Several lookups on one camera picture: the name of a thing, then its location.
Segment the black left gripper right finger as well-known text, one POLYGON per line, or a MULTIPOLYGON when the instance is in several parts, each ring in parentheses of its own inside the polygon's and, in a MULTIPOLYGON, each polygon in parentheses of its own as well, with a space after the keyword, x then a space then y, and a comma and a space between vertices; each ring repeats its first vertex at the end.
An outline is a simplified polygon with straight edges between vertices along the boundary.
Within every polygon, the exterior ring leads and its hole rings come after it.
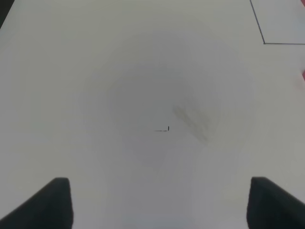
POLYGON ((253 177, 246 221, 250 229, 303 229, 305 204, 271 180, 253 177))

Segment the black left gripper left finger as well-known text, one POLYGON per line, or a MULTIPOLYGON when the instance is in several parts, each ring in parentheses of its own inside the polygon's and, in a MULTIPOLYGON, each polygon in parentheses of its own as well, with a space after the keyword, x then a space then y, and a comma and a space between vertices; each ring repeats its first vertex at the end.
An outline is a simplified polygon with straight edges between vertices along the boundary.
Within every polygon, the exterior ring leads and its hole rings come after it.
POLYGON ((0 220, 2 229, 71 229, 70 181, 57 177, 0 220))

